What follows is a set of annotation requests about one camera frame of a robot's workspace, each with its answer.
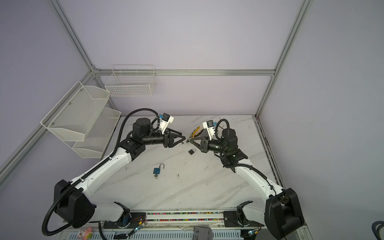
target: white wire mesh basket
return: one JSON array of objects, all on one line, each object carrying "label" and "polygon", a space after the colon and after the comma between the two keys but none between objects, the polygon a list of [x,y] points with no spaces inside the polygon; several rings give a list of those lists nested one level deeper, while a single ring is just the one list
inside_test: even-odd
[{"label": "white wire mesh basket", "polygon": [[83,86],[50,122],[41,121],[51,133],[62,141],[84,141],[109,99],[109,91]]},{"label": "white wire mesh basket", "polygon": [[103,108],[84,141],[65,142],[82,158],[101,158],[113,134],[121,112]]},{"label": "white wire mesh basket", "polygon": [[152,65],[112,65],[112,75],[105,85],[112,97],[152,96],[156,87]]}]

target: aluminum frame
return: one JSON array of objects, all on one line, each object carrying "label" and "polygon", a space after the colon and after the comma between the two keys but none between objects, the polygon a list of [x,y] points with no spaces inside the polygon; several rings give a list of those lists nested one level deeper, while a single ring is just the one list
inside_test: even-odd
[{"label": "aluminum frame", "polygon": [[272,92],[272,88],[276,83],[276,80],[279,76],[279,73],[281,71],[281,68],[284,65],[284,62],[289,54],[289,51],[293,45],[293,42],[295,41],[295,38],[299,32],[300,26],[303,24],[304,18],[306,17],[308,10],[312,4],[313,0],[303,0],[303,3],[301,4],[300,10],[296,16],[296,19],[293,23],[293,26],[291,28],[291,31],[288,35],[288,38],[285,42],[285,45],[283,47],[283,51],[280,54],[279,60],[277,61],[276,67],[275,67],[275,74],[271,77],[268,86],[264,92],[262,101],[259,104],[259,107],[257,108],[255,116],[258,118],[260,117],[260,114],[265,106],[265,103],[269,97],[269,95]]},{"label": "aluminum frame", "polygon": [[271,167],[272,174],[275,177],[275,181],[278,185],[285,188],[283,178],[281,177],[279,168],[277,167],[276,161],[275,161],[273,154],[272,154],[272,151],[269,147],[268,140],[266,139],[266,136],[264,134],[264,130],[263,130],[263,127],[261,125],[261,122],[260,122],[259,118],[256,118],[256,117],[253,117],[253,121],[255,123],[257,133],[259,134],[260,140],[263,144],[265,155],[268,158],[268,162],[269,162],[269,165]]},{"label": "aluminum frame", "polygon": [[[200,69],[200,70],[185,70],[185,69],[155,69],[156,76],[274,76],[273,69]],[[110,76],[113,71],[109,69],[100,69],[95,71],[98,77]]]},{"label": "aluminum frame", "polygon": [[[84,77],[80,80],[82,84],[86,83],[89,79],[93,77],[93,73],[89,71]],[[60,101],[53,107],[53,110],[49,116],[47,116],[46,122],[51,121],[52,118],[56,116],[56,114],[60,111],[61,108],[69,101],[69,99],[76,93],[78,88],[75,86],[72,87],[61,99]],[[25,142],[17,149],[14,154],[5,162],[3,166],[0,168],[0,188],[3,186],[8,177],[12,174],[12,172],[16,169],[16,167],[20,164],[20,162],[25,158],[25,156],[31,151],[33,146],[40,140],[43,134],[47,131],[47,129],[39,124],[39,126],[33,131],[33,133],[25,140]]]},{"label": "aluminum frame", "polygon": [[[100,77],[97,77],[95,74],[95,71],[97,71],[98,69],[95,67],[95,65],[92,63],[91,59],[89,58],[83,44],[80,41],[80,38],[78,37],[74,27],[72,26],[72,24],[71,24],[71,22],[67,16],[67,14],[65,13],[64,8],[61,5],[60,1],[59,0],[48,0],[48,2],[51,5],[52,10],[55,12],[61,25],[63,26],[65,32],[69,36],[74,47],[76,48],[77,52],[79,53],[81,59],[83,60],[83,62],[87,66],[88,70],[90,72],[92,72],[93,76],[95,76],[95,80],[96,80],[96,83],[98,84],[98,87],[105,89],[105,86],[104,86],[103,82],[101,81]],[[116,105],[113,103],[112,99],[109,99],[108,102],[109,102],[112,109],[117,110]]]}]

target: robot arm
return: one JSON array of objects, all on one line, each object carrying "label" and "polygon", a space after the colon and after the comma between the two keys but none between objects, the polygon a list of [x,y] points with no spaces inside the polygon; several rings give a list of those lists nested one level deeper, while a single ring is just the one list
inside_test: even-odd
[{"label": "robot arm", "polygon": [[[217,138],[217,129],[222,121],[227,123],[227,128],[223,129],[221,138],[214,139],[214,135]],[[201,152],[215,152],[223,167],[232,169],[244,178],[265,203],[263,209],[252,201],[240,204],[237,207],[240,226],[247,226],[250,222],[265,224],[276,239],[281,239],[304,225],[297,194],[291,188],[284,189],[275,184],[253,167],[248,157],[238,148],[236,132],[229,128],[227,120],[221,119],[218,123],[207,121],[203,127],[207,129],[208,136],[195,137],[190,142]]]},{"label": "robot arm", "polygon": [[95,203],[89,199],[117,170],[135,160],[146,149],[146,145],[163,144],[164,147],[174,147],[185,140],[180,132],[167,128],[173,117],[164,113],[160,118],[159,131],[153,130],[148,118],[138,119],[133,124],[132,136],[127,136],[120,142],[112,158],[106,157],[70,182],[65,180],[58,182],[55,185],[55,199],[58,199],[71,184],[76,183],[76,187],[72,186],[73,190],[60,200],[55,212],[74,228],[81,227],[87,222],[105,220],[115,222],[117,227],[125,227],[130,218],[130,210],[127,207],[118,202]]}]

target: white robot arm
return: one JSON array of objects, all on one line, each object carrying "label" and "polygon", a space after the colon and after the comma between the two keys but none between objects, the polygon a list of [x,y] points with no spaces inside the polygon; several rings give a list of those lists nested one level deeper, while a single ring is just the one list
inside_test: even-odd
[{"label": "white robot arm", "polygon": [[[103,164],[99,169],[89,175],[89,177],[87,177],[85,180],[82,180],[82,182],[76,185],[76,188],[82,188],[82,194],[84,194],[87,199],[90,199],[91,196],[95,193],[95,191],[101,186],[101,184],[103,184],[117,170],[124,167],[130,162],[132,162],[131,154],[127,153],[125,149],[119,147],[115,156],[110,161]],[[81,179],[81,177],[84,176],[86,173],[87,172],[72,179],[71,182],[76,182],[77,180]],[[96,208],[94,209],[94,213],[92,217],[88,220],[88,222],[117,222],[124,212],[124,207],[119,204],[116,204],[115,202],[93,202],[92,204],[95,204]]]},{"label": "white robot arm", "polygon": [[[222,136],[217,136],[217,129],[221,122],[227,124]],[[247,201],[237,206],[237,222],[240,227],[250,223],[261,223],[276,239],[282,239],[289,233],[304,225],[297,194],[291,189],[284,189],[268,179],[263,173],[253,167],[248,157],[238,148],[235,130],[229,127],[226,119],[218,123],[212,120],[204,122],[203,126],[208,131],[207,137],[195,137],[190,142],[202,152],[215,152],[225,168],[230,168],[234,173],[244,178],[258,193],[265,208],[259,204]]]}]

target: yellow pliers handle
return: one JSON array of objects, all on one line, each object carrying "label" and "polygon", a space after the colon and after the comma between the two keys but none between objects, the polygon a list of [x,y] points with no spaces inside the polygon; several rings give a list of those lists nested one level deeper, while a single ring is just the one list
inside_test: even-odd
[{"label": "yellow pliers handle", "polygon": [[196,129],[195,129],[195,131],[193,131],[193,133],[191,134],[191,136],[189,136],[190,138],[194,138],[195,137],[195,135],[197,135],[196,133],[197,133],[197,131],[200,129],[200,126],[199,127],[197,127]]}]

